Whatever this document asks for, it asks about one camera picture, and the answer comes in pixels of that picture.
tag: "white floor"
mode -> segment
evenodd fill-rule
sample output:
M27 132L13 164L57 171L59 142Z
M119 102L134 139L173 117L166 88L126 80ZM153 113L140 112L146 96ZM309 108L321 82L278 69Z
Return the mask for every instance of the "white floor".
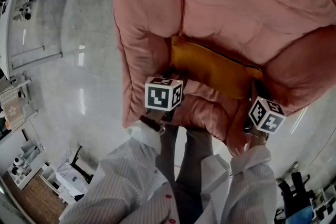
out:
M121 126L121 64L113 27L112 0L37 0L30 21L14 22L13 54L42 45L47 54L64 53L26 74L39 111L26 130L55 166L79 145L94 165L128 139ZM281 177L299 161L302 173L311 176L307 189L317 189L336 175L336 89L310 105L298 123L299 116L269 138L271 167ZM176 172L186 141L185 131L180 133ZM225 145L213 141L215 153L229 162Z

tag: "black watch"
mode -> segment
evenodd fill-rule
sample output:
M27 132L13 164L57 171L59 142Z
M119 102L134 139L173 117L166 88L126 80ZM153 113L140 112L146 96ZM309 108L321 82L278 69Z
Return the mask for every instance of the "black watch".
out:
M141 115L139 120L156 132L159 132L161 130L161 125L159 125L155 120L151 120L144 115Z

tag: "shirt sleeve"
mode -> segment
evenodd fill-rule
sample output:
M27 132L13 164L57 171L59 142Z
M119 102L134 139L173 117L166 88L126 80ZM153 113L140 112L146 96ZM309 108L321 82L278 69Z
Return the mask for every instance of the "shirt sleeve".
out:
M119 223L147 202L155 180L155 157L161 150L160 135L140 121L127 132L131 138L100 161L89 191L61 223Z
M222 214L222 223L272 223L277 186L268 163L270 151L255 146L231 160L233 180Z

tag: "orange cushion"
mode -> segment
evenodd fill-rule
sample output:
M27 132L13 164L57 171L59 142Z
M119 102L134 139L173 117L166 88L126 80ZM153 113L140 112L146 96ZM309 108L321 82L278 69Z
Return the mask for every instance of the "orange cushion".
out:
M262 71L247 62L228 57L186 37L172 37L171 65L187 70L189 78L228 97L242 99L249 94L251 80Z

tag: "wooden floor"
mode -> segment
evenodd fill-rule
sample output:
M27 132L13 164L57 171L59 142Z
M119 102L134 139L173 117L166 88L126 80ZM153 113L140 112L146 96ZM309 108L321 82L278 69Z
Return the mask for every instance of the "wooden floor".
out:
M22 208L37 224L57 224L59 223L58 217L67 204L60 201L38 174L29 181L23 190L15 185L9 173L6 172L3 175L3 180Z

